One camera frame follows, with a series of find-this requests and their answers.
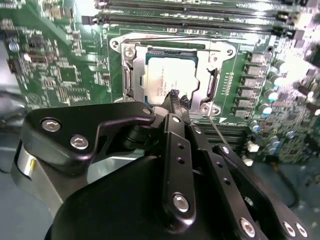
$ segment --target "cable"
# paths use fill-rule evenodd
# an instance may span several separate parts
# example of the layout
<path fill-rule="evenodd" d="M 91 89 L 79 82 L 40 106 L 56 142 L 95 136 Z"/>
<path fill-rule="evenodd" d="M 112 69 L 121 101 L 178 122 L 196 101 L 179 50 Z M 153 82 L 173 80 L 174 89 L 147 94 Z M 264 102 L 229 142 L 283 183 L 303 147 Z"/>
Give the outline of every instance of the cable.
<path fill-rule="evenodd" d="M 219 137 L 221 138 L 222 142 L 226 145 L 228 145 L 230 147 L 230 145 L 228 144 L 227 140 L 225 139 L 225 137 L 221 134 L 221 132 L 219 131 L 217 125 L 214 123 L 214 121 L 210 118 L 210 116 L 207 116 L 207 118 L 209 119 L 209 122 L 211 123 L 211 125 L 213 126 L 213 128 L 215 129 L 216 133 L 219 135 Z"/>
<path fill-rule="evenodd" d="M 278 165 L 275 162 L 271 162 L 270 164 L 271 166 L 273 166 L 273 170 L 279 175 L 282 182 L 287 186 L 287 188 L 291 191 L 293 195 L 294 201 L 292 204 L 287 205 L 287 207 L 290 209 L 296 209 L 299 206 L 300 196 L 295 186 L 290 182 L 290 180 L 285 176 L 285 174 L 278 168 Z"/>

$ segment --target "cpu socket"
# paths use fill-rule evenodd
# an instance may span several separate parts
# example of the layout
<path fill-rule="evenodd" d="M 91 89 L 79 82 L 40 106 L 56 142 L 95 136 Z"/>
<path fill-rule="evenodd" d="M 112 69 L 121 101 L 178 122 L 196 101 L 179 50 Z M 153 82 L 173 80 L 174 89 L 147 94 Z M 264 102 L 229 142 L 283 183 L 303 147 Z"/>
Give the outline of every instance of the cpu socket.
<path fill-rule="evenodd" d="M 121 54 L 123 100 L 161 105 L 171 89 L 191 100 L 190 117 L 217 116 L 215 104 L 223 62 L 236 55 L 227 38 L 132 32 L 112 38 Z"/>

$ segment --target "bolt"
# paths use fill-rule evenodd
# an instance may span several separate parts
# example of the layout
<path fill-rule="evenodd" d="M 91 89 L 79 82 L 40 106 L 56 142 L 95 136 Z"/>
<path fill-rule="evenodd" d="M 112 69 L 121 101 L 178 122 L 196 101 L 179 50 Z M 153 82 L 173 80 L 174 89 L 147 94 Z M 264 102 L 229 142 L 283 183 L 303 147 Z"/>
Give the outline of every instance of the bolt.
<path fill-rule="evenodd" d="M 305 238 L 308 237 L 308 233 L 299 223 L 296 222 L 295 226 L 299 230 L 299 232 L 301 233 L 302 236 L 304 236 Z"/>
<path fill-rule="evenodd" d="M 226 154 L 229 154 L 229 149 L 226 147 L 226 146 L 223 146 L 222 147 L 222 150 L 226 153 Z"/>
<path fill-rule="evenodd" d="M 287 223 L 286 221 L 283 222 L 283 225 L 286 229 L 286 231 L 290 234 L 290 236 L 295 237 L 296 236 L 296 232 L 295 230 L 292 228 L 292 226 L 290 226 L 289 223 Z"/>
<path fill-rule="evenodd" d="M 132 49 L 131 47 L 126 47 L 124 49 L 124 55 L 127 59 L 133 59 L 136 55 L 136 50 Z"/>
<path fill-rule="evenodd" d="M 177 118 L 176 116 L 173 116 L 172 118 L 173 118 L 173 120 L 174 120 L 176 123 L 180 123 L 180 119 Z"/>
<path fill-rule="evenodd" d="M 245 231 L 245 233 L 253 238 L 255 235 L 256 235 L 256 231 L 254 229 L 254 226 L 252 226 L 252 224 L 245 218 L 241 218 L 240 219 L 240 224 L 241 224 L 241 227 L 242 229 Z"/>
<path fill-rule="evenodd" d="M 75 149 L 83 150 L 89 146 L 88 140 L 81 135 L 75 135 L 70 139 L 70 144 Z"/>
<path fill-rule="evenodd" d="M 17 53 L 20 50 L 19 44 L 14 41 L 9 42 L 8 46 L 9 46 L 10 51 L 13 53 Z"/>
<path fill-rule="evenodd" d="M 201 134 L 201 130 L 200 130 L 200 128 L 195 127 L 195 128 L 194 128 L 194 130 L 195 130 L 198 134 Z"/>
<path fill-rule="evenodd" d="M 44 130 L 52 133 L 58 131 L 61 128 L 61 125 L 53 119 L 44 120 L 41 125 Z"/>
<path fill-rule="evenodd" d="M 143 111 L 145 114 L 151 114 L 151 111 L 150 111 L 148 108 L 142 108 L 142 111 Z"/>
<path fill-rule="evenodd" d="M 173 196 L 173 204 L 180 212 L 185 213 L 189 210 L 189 203 L 181 194 L 175 194 Z"/>

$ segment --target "green circuit board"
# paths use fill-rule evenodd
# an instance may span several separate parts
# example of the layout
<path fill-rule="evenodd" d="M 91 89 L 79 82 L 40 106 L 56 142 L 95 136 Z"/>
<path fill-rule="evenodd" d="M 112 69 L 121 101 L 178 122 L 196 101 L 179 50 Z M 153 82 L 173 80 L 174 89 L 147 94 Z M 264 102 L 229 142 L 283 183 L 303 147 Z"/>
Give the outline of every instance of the green circuit board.
<path fill-rule="evenodd" d="M 221 112 L 212 119 L 222 127 L 252 127 L 256 121 L 258 155 L 279 154 L 284 162 L 303 161 L 313 154 L 303 148 L 318 119 L 317 17 L 318 3 L 311 0 L 0 0 L 8 65 L 28 110 L 121 100 L 122 55 L 112 49 L 111 39 L 140 33 L 224 40 L 235 53 L 219 71 L 214 104 Z M 195 45 L 166 42 L 165 47 Z M 263 61 L 254 62 L 259 55 Z M 289 83 L 276 86 L 271 78 L 279 75 L 276 65 L 282 60 L 292 60 L 293 70 L 281 75 Z M 262 80 L 243 88 L 246 78 Z M 312 99 L 297 85 L 313 92 Z M 268 90 L 278 94 L 277 100 L 268 99 Z M 271 114 L 264 114 L 264 104 Z M 194 122 L 208 124 L 201 118 Z M 279 144 L 270 147 L 274 136 Z"/>

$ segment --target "motherboard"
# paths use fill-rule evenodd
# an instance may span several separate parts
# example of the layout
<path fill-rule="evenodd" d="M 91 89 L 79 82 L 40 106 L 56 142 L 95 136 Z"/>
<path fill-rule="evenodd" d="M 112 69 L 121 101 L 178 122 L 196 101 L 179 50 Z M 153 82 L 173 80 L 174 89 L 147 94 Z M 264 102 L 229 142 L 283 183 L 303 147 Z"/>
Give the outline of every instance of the motherboard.
<path fill-rule="evenodd" d="M 178 89 L 212 144 L 243 161 L 320 153 L 318 0 L 0 0 L 0 38 L 29 111 Z"/>

